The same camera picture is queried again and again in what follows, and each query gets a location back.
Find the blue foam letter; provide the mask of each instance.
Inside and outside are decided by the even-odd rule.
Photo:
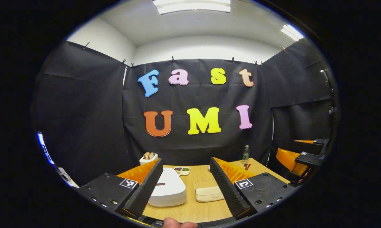
[[[160,72],[158,72],[156,69],[148,72],[147,74],[139,77],[137,82],[141,82],[143,84],[143,87],[145,89],[145,97],[149,97],[153,94],[155,94],[158,91],[158,88],[155,88],[154,85],[158,85],[158,79],[154,75],[158,75]]]

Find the table surface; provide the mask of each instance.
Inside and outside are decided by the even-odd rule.
[[[233,161],[230,163],[243,169],[245,168],[241,163],[241,160]],[[290,181],[279,176],[253,158],[249,158],[248,163],[251,164],[248,171],[254,174],[259,175],[261,173],[267,172],[287,184],[290,183]],[[176,166],[164,165],[164,167],[174,168]],[[208,165],[186,167],[190,167],[190,173],[186,176],[180,176],[186,186],[186,202],[181,205],[166,207],[156,207],[147,204],[143,215],[160,220],[164,220],[166,217],[171,217],[176,219],[178,222],[210,222],[232,217],[224,199],[212,202],[196,201],[195,182],[215,179],[212,173],[208,170]]]

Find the letter m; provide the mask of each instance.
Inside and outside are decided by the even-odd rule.
[[[209,125],[208,133],[220,132],[221,129],[218,126],[218,112],[219,111],[220,111],[219,108],[216,108],[216,107],[209,108],[205,117],[203,117],[199,109],[197,108],[188,109],[186,113],[189,114],[190,126],[191,126],[190,130],[188,131],[188,134],[190,135],[199,134],[199,130],[197,129],[196,125],[199,126],[199,129],[202,131],[202,133],[205,133],[208,125]]]

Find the pink foam letter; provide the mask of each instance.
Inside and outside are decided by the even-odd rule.
[[[189,83],[188,72],[182,69],[176,69],[171,72],[172,76],[169,77],[168,82],[171,84],[181,84],[185,86]]]
[[[253,125],[250,123],[250,118],[248,117],[248,109],[250,107],[248,105],[239,105],[236,109],[240,112],[240,126],[241,130],[252,128]]]

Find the human hand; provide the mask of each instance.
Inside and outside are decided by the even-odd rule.
[[[300,179],[300,180],[298,181],[299,184],[302,184],[303,182],[306,181],[307,174],[308,174],[310,171],[311,171],[311,169],[309,169],[309,170],[307,171],[307,173],[305,173],[305,174],[303,175],[303,178]]]
[[[197,224],[194,222],[184,222],[182,225],[179,225],[179,222],[173,218],[165,218],[164,225],[162,228],[196,228]]]

